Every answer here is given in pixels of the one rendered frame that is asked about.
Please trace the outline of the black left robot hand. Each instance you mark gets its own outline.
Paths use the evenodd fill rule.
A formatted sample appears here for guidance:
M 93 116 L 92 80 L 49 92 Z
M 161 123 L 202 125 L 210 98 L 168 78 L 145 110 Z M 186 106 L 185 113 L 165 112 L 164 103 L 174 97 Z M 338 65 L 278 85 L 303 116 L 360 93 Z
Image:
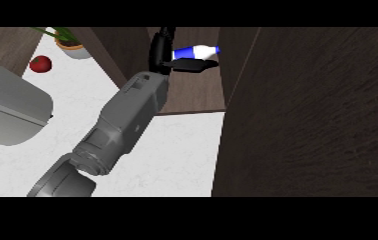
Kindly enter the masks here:
M 168 75 L 173 71 L 201 73 L 210 68 L 219 66 L 219 62 L 202 59 L 180 58 L 173 59 L 173 41 L 174 27 L 162 27 L 154 35 L 149 49 L 149 70 L 162 75 Z

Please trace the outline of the blue and white water bottle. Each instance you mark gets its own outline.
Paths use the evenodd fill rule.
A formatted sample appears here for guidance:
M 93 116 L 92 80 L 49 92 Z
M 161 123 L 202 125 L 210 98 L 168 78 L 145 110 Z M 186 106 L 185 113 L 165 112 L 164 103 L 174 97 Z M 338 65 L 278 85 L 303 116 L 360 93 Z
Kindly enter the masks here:
M 213 55 L 220 53 L 217 46 L 195 45 L 173 51 L 173 59 L 180 58 L 202 59 L 207 60 Z

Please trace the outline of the dark wooden cabinet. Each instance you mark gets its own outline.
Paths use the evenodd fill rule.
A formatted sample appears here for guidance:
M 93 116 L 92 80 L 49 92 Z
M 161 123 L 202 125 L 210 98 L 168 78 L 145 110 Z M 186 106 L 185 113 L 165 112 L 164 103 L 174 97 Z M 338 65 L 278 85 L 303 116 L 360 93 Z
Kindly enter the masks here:
M 118 88 L 148 69 L 149 45 L 158 27 L 71 27 L 94 61 Z M 236 90 L 260 27 L 179 27 L 173 47 L 220 46 L 216 68 L 170 74 L 161 115 L 224 112 Z

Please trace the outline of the dark wooden cabinet door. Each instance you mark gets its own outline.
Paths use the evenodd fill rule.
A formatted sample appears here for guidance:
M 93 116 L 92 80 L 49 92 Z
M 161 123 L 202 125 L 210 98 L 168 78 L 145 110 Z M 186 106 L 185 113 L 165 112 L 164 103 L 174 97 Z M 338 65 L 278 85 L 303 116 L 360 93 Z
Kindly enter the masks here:
M 213 194 L 378 196 L 378 28 L 261 29 Z

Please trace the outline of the potted green plant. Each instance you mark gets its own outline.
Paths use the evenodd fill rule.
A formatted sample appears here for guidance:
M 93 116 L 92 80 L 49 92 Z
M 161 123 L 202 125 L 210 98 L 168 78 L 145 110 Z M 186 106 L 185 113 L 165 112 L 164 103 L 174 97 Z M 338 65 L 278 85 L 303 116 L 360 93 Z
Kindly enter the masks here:
M 59 49 L 69 58 L 83 60 L 92 57 L 83 43 L 80 42 L 74 33 L 66 27 L 53 27 L 53 31 L 47 31 L 40 27 L 34 27 L 34 30 L 49 35 L 55 39 L 55 43 Z

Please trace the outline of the red apple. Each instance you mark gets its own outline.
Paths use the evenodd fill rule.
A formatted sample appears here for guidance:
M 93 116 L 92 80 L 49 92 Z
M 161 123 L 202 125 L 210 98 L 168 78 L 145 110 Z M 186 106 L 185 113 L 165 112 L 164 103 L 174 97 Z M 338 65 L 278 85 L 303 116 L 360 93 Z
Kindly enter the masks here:
M 52 70 L 52 60 L 47 56 L 37 56 L 30 62 L 30 69 L 35 73 L 47 73 Z

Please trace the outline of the brown wooden panel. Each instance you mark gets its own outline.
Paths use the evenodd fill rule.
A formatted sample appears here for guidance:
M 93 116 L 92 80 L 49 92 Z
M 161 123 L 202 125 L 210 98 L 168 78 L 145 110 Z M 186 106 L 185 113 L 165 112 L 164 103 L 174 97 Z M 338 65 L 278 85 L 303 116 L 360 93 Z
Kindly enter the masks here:
M 0 66 L 24 75 L 43 33 L 30 27 L 0 27 Z

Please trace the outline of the grey rounded appliance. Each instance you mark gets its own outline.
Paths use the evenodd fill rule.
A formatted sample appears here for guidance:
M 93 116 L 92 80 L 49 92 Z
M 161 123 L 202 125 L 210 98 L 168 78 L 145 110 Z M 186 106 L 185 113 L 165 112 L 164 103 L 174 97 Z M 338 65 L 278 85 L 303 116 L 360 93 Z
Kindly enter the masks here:
M 0 145 L 30 140 L 52 117 L 50 95 L 0 66 Z

